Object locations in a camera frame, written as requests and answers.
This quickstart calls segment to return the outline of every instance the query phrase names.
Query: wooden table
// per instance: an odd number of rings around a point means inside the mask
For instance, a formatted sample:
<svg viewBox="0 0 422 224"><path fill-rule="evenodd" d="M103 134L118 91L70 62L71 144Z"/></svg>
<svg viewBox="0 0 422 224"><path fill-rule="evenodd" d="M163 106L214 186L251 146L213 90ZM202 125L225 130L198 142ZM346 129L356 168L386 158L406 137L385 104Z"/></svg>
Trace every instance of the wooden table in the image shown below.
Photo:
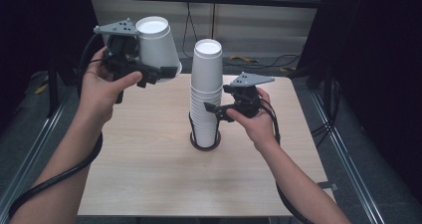
<svg viewBox="0 0 422 224"><path fill-rule="evenodd" d="M235 78L224 76L224 84ZM292 82L276 78L259 87L271 96L282 148L312 180L327 181ZM190 75L126 89L104 127L104 147L92 164L79 215L291 215L269 167L238 123L220 122L217 148L192 146L189 101ZM222 105L232 103L223 94Z"/></svg>

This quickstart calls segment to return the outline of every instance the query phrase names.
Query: person's right arm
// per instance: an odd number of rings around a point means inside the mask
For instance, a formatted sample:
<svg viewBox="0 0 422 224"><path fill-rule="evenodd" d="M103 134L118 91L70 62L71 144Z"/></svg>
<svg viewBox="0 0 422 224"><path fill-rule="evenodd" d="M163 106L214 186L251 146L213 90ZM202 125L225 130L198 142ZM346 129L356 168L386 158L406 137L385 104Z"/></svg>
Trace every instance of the person's right arm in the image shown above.
<svg viewBox="0 0 422 224"><path fill-rule="evenodd" d="M270 102L262 89L258 92L263 100ZM273 132L273 121L264 111L247 118L235 110L227 115L242 125L248 137L268 163L279 187L292 205L314 223L349 223L335 202L314 183L281 149Z"/></svg>

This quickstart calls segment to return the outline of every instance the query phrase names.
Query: person's left hand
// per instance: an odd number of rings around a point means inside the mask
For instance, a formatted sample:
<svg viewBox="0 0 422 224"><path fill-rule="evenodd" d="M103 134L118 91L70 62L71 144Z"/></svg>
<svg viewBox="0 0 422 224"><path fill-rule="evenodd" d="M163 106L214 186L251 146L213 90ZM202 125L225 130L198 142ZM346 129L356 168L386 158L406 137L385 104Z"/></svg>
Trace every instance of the person's left hand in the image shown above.
<svg viewBox="0 0 422 224"><path fill-rule="evenodd" d="M96 52L92 61L101 59L105 49ZM84 74L78 112L83 112L91 118L97 118L98 121L109 121L112 116L112 106L118 94L141 79L141 72L133 72L113 82L112 74L102 66L101 61L90 63Z"/></svg>

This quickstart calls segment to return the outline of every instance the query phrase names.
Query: person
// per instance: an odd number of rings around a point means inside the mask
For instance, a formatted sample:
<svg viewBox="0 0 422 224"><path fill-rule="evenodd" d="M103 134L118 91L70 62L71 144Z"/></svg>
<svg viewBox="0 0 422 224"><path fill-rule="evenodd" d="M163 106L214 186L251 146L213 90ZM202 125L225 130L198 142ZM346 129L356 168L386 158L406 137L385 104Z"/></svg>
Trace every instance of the person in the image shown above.
<svg viewBox="0 0 422 224"><path fill-rule="evenodd" d="M104 49L95 53L93 60L101 59ZM141 78L140 72L133 72L112 82L112 75L102 62L89 64L74 119L34 186L68 170L92 152L103 126L112 117L112 107L118 94ZM258 91L263 100L270 101L265 91ZM304 216L314 223L348 223L331 198L277 144L268 114L260 111L255 117L246 118L235 110L227 110L227 115L245 128L287 198ZM28 200L16 211L10 223L75 223L89 169L87 166Z"/></svg>

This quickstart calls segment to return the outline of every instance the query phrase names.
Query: wall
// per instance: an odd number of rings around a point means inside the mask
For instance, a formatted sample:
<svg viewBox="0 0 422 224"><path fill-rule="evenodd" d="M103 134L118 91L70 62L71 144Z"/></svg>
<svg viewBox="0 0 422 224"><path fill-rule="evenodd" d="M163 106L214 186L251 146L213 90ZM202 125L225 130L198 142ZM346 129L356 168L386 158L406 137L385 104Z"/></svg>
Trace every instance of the wall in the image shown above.
<svg viewBox="0 0 422 224"><path fill-rule="evenodd" d="M176 2L93 0L100 25L125 18L132 21L161 16L171 26L179 57L187 18L187 4ZM224 56L280 56L298 54L306 42L316 9L245 5L190 4L198 40L213 38L223 45ZM187 26L184 51L191 55L195 36Z"/></svg>

